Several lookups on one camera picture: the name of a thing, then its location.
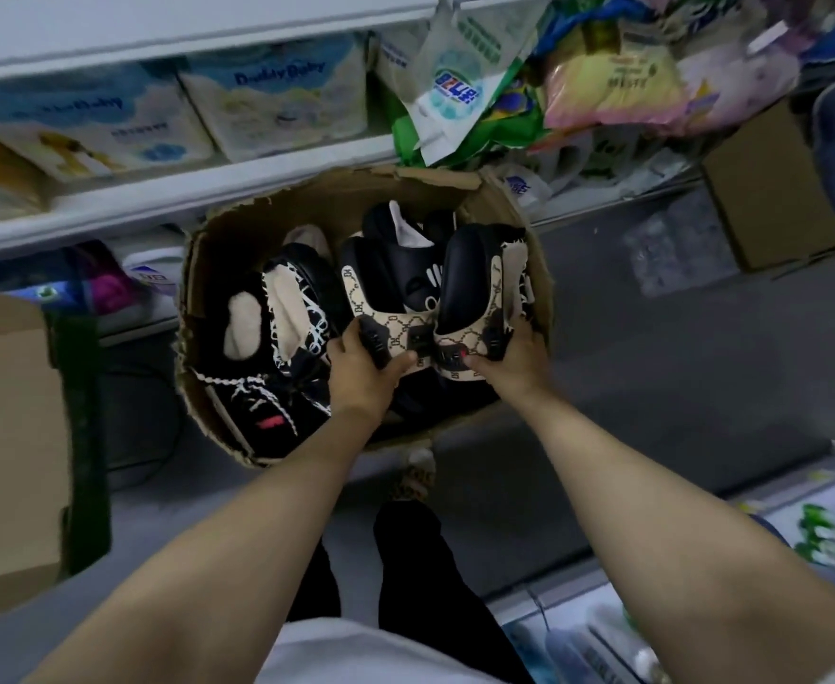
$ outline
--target cardboard box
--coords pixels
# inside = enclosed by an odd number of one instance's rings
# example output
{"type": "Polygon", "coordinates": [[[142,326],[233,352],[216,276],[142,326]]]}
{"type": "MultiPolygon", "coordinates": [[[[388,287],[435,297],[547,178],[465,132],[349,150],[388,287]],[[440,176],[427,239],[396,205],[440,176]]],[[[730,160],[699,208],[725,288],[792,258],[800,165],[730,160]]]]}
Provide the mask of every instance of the cardboard box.
{"type": "MultiPolygon", "coordinates": [[[[189,243],[180,298],[177,383],[190,414],[202,431],[244,465],[253,463],[231,434],[196,379],[192,367],[206,351],[207,303],[223,302],[224,288],[238,275],[261,268],[290,229],[315,223],[326,234],[335,253],[342,241],[361,229],[365,212],[383,201],[397,200],[423,217],[435,209],[455,209],[461,222],[509,223],[528,228],[505,185],[487,172],[459,173],[383,166],[361,170],[333,170],[293,187],[265,194],[213,211],[203,229],[189,243]]],[[[553,319],[553,282],[541,245],[530,229],[528,271],[535,295],[535,315],[545,334],[553,319]]],[[[440,423],[431,432],[387,440],[390,446],[432,436],[461,417],[440,423]]]]}
{"type": "Polygon", "coordinates": [[[746,271],[835,251],[835,212],[787,100],[722,142],[703,171],[746,271]]]}
{"type": "Polygon", "coordinates": [[[90,426],[94,321],[50,327],[37,306],[0,294],[0,612],[110,546],[103,450],[90,426]]]}

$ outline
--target white shirt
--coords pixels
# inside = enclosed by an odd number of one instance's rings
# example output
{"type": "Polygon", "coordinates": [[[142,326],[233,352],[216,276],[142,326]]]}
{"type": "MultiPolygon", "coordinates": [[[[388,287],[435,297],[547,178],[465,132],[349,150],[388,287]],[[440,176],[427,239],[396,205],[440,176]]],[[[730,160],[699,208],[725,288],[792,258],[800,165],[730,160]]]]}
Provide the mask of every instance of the white shirt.
{"type": "MultiPolygon", "coordinates": [[[[347,619],[285,624],[258,684],[502,684],[442,653],[347,619]]],[[[819,684],[835,684],[835,672],[819,684]]]]}

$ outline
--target person's right arm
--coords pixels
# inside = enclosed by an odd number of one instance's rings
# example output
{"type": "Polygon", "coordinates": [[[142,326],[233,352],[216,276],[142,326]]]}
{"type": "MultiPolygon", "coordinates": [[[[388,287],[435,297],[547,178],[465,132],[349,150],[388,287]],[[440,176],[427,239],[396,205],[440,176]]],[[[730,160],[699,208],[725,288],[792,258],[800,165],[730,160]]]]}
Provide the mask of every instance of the person's right arm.
{"type": "Polygon", "coordinates": [[[527,323],[501,363],[466,362],[538,435],[606,574],[674,682],[811,684],[835,669],[835,587],[745,514],[560,398],[543,339],[527,323]]]}

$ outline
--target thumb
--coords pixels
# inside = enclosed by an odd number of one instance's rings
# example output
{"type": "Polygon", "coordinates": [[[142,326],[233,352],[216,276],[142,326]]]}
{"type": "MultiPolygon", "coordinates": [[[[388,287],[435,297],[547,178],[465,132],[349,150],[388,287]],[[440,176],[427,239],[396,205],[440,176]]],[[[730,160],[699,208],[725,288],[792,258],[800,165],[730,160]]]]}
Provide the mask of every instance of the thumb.
{"type": "Polygon", "coordinates": [[[383,367],[383,376],[397,384],[405,373],[418,361],[418,354],[414,350],[407,350],[393,357],[389,364],[383,367]]]}
{"type": "Polygon", "coordinates": [[[494,363],[492,363],[491,360],[487,359],[487,357],[483,357],[480,355],[464,356],[462,358],[462,362],[465,363],[466,367],[469,367],[469,369],[473,369],[484,379],[492,377],[494,372],[497,371],[497,366],[494,363]]]}

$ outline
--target finger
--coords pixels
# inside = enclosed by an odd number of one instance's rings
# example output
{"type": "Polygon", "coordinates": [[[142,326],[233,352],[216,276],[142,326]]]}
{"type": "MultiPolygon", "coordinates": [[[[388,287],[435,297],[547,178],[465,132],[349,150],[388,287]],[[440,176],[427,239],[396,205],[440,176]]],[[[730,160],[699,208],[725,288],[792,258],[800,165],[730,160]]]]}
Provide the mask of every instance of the finger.
{"type": "Polygon", "coordinates": [[[329,362],[334,362],[337,356],[344,352],[341,338],[333,338],[325,345],[325,352],[329,356],[329,362]]]}
{"type": "Polygon", "coordinates": [[[404,353],[393,357],[389,364],[383,367],[383,374],[398,383],[405,373],[418,362],[418,354],[413,350],[406,350],[404,353]]]}
{"type": "Polygon", "coordinates": [[[531,334],[534,333],[531,330],[531,324],[524,316],[517,316],[515,321],[512,322],[512,327],[514,331],[513,337],[521,340],[530,339],[531,334]]]}
{"type": "Polygon", "coordinates": [[[478,374],[480,374],[481,377],[485,379],[488,375],[492,373],[494,369],[496,369],[496,367],[494,367],[494,364],[489,359],[487,359],[487,357],[482,357],[480,355],[464,356],[462,357],[462,362],[465,363],[466,367],[468,367],[469,369],[473,369],[478,374]]]}
{"type": "Polygon", "coordinates": [[[357,348],[364,349],[364,344],[360,340],[360,321],[358,321],[357,317],[352,319],[348,327],[344,329],[344,333],[342,333],[342,344],[345,353],[353,352],[357,348]]]}

